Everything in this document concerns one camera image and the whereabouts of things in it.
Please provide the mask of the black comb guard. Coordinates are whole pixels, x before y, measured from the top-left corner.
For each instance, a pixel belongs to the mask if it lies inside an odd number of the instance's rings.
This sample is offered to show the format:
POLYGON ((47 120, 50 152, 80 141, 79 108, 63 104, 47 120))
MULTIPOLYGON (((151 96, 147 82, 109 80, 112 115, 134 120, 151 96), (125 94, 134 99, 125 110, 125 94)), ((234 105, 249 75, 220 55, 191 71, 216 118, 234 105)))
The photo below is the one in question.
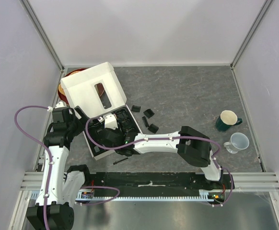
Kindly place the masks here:
POLYGON ((157 131, 159 130, 159 127, 156 126, 155 124, 150 124, 149 127, 148 127, 148 130, 154 134, 157 133, 157 131))
POLYGON ((152 116, 155 115, 154 111, 151 110, 151 109, 147 109, 147 110, 145 110, 143 113, 144 113, 144 115, 145 115, 147 118, 151 118, 152 116))
POLYGON ((132 111, 132 112, 139 113, 139 112, 141 111, 141 106, 132 105, 131 111, 132 111))

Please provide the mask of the clear plastic measuring cup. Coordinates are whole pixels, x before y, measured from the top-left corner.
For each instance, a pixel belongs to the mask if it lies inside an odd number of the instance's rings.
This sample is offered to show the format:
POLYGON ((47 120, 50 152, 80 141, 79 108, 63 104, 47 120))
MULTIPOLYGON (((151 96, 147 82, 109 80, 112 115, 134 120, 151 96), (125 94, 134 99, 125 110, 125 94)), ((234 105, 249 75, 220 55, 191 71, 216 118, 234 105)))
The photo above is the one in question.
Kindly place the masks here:
POLYGON ((228 142, 225 142, 223 146, 231 154, 236 154, 249 147, 248 137, 240 132, 233 133, 228 142))

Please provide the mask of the red wooden bowl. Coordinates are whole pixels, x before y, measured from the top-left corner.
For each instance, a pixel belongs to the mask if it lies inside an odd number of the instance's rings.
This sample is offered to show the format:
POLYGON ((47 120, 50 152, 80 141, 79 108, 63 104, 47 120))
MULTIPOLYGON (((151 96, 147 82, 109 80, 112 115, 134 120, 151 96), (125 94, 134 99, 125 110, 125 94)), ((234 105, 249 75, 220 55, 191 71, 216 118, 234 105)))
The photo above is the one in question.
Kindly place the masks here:
MULTIPOLYGON (((69 76, 69 75, 73 75, 73 74, 75 74, 75 73, 81 72, 81 71, 83 71, 83 70, 86 70, 86 68, 81 68, 81 69, 73 70, 73 71, 71 71, 70 73, 68 73, 68 74, 66 75, 66 77, 69 76)), ((67 99, 67 97, 66 97, 66 95, 65 95, 65 93, 64 93, 64 90, 63 90, 63 88, 62 88, 62 86, 61 86, 61 83, 58 85, 58 97, 59 97, 59 99, 60 99, 61 101, 63 101, 66 105, 69 105, 68 99, 67 99)))

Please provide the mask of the white cardboard clipper box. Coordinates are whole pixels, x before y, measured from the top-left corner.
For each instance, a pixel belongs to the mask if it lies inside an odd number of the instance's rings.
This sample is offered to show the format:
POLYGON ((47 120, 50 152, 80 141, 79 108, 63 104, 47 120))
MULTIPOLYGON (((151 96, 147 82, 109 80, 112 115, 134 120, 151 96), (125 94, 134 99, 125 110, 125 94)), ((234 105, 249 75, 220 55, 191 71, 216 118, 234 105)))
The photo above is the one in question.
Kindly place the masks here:
MULTIPOLYGON (((69 106, 73 109, 79 106, 91 121, 127 106, 126 95, 113 66, 108 62, 65 76, 60 83, 69 106)), ((88 132, 88 124, 86 123, 84 132, 98 146, 88 132)))

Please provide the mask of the green ceramic mug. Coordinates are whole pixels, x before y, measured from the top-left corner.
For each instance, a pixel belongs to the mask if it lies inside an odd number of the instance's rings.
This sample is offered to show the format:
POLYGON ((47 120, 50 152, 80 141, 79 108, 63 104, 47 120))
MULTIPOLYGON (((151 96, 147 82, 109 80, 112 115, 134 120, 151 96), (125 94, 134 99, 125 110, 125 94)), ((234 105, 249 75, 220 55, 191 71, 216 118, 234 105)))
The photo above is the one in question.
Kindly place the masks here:
POLYGON ((224 110, 216 120, 215 127, 218 131, 227 131, 232 126, 238 126, 243 122, 241 118, 238 118, 236 113, 231 110, 224 110))

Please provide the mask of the aluminium front frame rail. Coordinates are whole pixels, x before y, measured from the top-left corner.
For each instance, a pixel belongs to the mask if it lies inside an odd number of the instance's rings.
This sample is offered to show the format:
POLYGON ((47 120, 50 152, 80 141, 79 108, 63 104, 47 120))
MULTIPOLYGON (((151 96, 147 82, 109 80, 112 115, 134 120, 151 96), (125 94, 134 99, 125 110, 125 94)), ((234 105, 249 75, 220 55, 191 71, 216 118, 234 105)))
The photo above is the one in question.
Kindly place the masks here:
MULTIPOLYGON (((232 172, 238 192, 279 192, 279 182, 274 172, 232 172)), ((20 187, 22 191, 38 191, 43 172, 26 172, 20 187)))

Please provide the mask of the small black cleaning brush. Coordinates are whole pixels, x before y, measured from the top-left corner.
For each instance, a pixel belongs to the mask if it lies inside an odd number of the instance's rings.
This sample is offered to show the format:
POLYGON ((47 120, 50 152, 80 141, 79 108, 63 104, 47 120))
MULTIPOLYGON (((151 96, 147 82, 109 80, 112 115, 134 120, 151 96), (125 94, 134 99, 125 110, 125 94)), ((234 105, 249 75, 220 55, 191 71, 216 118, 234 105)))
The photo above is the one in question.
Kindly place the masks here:
POLYGON ((118 163, 121 163, 121 162, 123 162, 123 161, 125 161, 125 160, 128 160, 128 157, 113 162, 113 165, 117 165, 118 163))

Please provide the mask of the small black clipper attachment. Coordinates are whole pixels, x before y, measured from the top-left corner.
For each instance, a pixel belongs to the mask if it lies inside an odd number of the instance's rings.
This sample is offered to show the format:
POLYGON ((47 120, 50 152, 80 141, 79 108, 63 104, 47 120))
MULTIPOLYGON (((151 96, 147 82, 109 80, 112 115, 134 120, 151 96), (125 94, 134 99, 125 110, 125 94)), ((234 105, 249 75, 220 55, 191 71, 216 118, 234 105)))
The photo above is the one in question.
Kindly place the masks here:
POLYGON ((143 123, 145 125, 145 127, 149 127, 149 123, 147 121, 147 118, 145 116, 142 117, 143 123))

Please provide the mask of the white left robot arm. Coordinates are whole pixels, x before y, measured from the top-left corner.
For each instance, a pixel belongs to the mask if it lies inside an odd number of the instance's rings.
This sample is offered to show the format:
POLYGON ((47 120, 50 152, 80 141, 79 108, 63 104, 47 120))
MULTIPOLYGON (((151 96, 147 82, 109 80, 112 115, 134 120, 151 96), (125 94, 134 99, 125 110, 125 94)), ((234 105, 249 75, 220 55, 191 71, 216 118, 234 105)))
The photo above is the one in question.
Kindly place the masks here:
POLYGON ((70 230, 78 192, 91 184, 86 165, 65 170, 71 143, 84 131, 84 125, 74 109, 62 101, 52 109, 52 118, 42 144, 45 148, 42 185, 35 205, 28 208, 26 217, 36 230, 70 230))

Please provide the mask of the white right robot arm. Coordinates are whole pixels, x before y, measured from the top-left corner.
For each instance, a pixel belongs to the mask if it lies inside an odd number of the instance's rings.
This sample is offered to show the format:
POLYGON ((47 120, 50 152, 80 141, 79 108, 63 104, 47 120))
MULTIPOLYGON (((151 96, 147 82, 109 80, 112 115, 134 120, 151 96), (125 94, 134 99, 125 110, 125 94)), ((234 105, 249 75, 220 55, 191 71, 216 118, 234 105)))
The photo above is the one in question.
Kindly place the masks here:
POLYGON ((104 127, 96 132, 92 139, 105 150, 132 156, 152 152, 169 152, 179 155, 186 163, 200 168, 210 188, 218 188, 223 183, 221 167, 213 156, 212 144, 220 146, 209 137, 189 126, 182 126, 179 131, 157 134, 158 128, 149 127, 151 135, 123 130, 122 124, 109 114, 104 117, 104 127))

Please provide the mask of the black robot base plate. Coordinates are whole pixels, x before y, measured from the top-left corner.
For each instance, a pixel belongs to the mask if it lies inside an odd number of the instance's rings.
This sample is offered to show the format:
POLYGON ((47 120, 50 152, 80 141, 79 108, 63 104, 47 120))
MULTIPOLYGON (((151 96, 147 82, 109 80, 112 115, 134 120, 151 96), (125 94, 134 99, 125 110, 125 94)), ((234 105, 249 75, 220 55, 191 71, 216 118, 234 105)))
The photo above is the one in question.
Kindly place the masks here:
POLYGON ((119 197, 185 197, 198 196, 199 190, 234 189, 233 180, 228 174, 221 174, 219 182, 209 181, 202 173, 195 172, 97 172, 91 173, 89 181, 83 185, 95 186, 97 197, 115 196, 117 191, 106 189, 113 187, 120 190, 119 197))

